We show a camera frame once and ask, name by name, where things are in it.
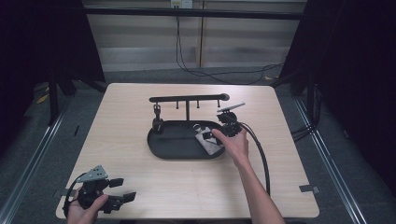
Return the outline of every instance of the person's left hand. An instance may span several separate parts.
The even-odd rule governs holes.
[[[78,197],[78,190],[76,190],[76,194],[74,199]],[[108,195],[103,194],[99,198],[97,198],[91,207],[88,209],[83,209],[77,200],[70,203],[69,213],[67,214],[67,223],[68,224],[92,224],[98,217],[99,209],[106,203],[108,199]]]

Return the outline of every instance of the wire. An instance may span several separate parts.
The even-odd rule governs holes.
[[[248,126],[246,123],[239,122],[236,119],[227,116],[226,114],[224,114],[224,116],[227,117],[228,119],[231,119],[233,122],[239,124],[240,126],[242,126],[250,134],[250,136],[253,138],[254,142],[256,143],[256,146],[260,151],[260,155],[262,156],[262,166],[264,167],[264,175],[265,175],[265,190],[267,191],[268,195],[271,196],[270,172],[268,169],[268,163],[264,154],[264,150],[262,149],[262,144],[260,143],[256,134],[250,128],[250,126]]]
[[[64,199],[64,207],[62,208],[64,210],[64,216],[67,217],[67,214],[69,213],[69,206],[72,202],[74,202],[76,199],[69,201],[69,197],[70,194],[72,193],[72,189],[73,187],[76,185],[77,180],[82,177],[83,175],[85,175],[86,173],[79,175],[72,183],[72,185],[70,186],[69,190],[66,193],[66,198]]]
[[[320,94],[320,91],[317,87],[315,87],[315,106],[316,110],[314,113],[314,120],[308,126],[302,127],[297,131],[291,132],[293,137],[294,143],[300,141],[301,139],[305,138],[307,135],[311,134],[317,127],[320,120],[320,110],[321,110],[321,103],[323,101],[323,97]]]
[[[178,61],[178,55],[180,55],[180,59],[181,59],[181,63]],[[177,44],[176,44],[176,58],[177,58],[177,65],[179,68],[181,68],[183,71],[186,71],[188,73],[190,73],[193,76],[196,77],[211,77],[217,81],[226,83],[226,84],[230,84],[230,85],[251,85],[251,84],[255,84],[259,81],[262,80],[263,76],[264,76],[264,71],[268,71],[270,69],[279,67],[279,66],[283,66],[284,63],[278,63],[278,64],[268,64],[265,65],[262,69],[260,70],[255,70],[255,71],[241,71],[241,72],[220,72],[220,73],[205,73],[205,72],[201,72],[201,71],[194,71],[194,70],[190,70],[186,64],[184,63],[184,59],[183,59],[183,53],[182,53],[182,47],[181,47],[181,38],[180,38],[180,20],[179,17],[177,17]],[[256,74],[256,73],[261,73],[260,76],[250,82],[247,83],[233,83],[233,82],[229,82],[229,81],[225,81],[223,79],[220,79],[216,76],[219,75],[230,75],[230,74]]]

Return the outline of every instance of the table top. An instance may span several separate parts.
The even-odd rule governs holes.
[[[99,213],[103,218],[244,218],[250,217],[239,173],[231,157],[204,161],[169,161],[155,157],[147,137],[154,119],[149,97],[227,93],[221,107],[246,104],[233,110],[262,144],[271,178],[271,197],[283,217],[316,217],[318,205],[290,135],[276,93],[271,87],[191,84],[111,84],[97,111],[67,188],[82,173],[102,164],[108,177],[124,178],[121,187],[104,193],[121,196],[136,191],[135,200],[120,211]],[[217,101],[190,103],[191,119],[218,122]],[[163,120],[184,120],[185,103],[160,103]],[[265,186],[262,158],[249,136],[249,159]],[[56,215],[64,218],[62,197]]]

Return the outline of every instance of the oval tray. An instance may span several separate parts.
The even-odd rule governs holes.
[[[148,146],[152,154],[166,160],[210,160],[224,152],[224,147],[209,155],[195,138],[197,132],[192,128],[195,124],[201,127],[220,129],[221,126],[206,120],[167,120],[163,122],[163,133],[156,134],[152,129],[148,132]]]

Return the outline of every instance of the hand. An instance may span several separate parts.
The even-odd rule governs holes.
[[[73,224],[92,224],[98,217],[99,209],[106,203],[108,195],[103,194],[97,198],[90,208],[83,209],[77,200],[70,203],[67,223]]]
[[[242,131],[234,137],[227,137],[216,129],[213,129],[212,133],[223,143],[236,166],[248,162],[248,139],[246,129],[243,128]]]

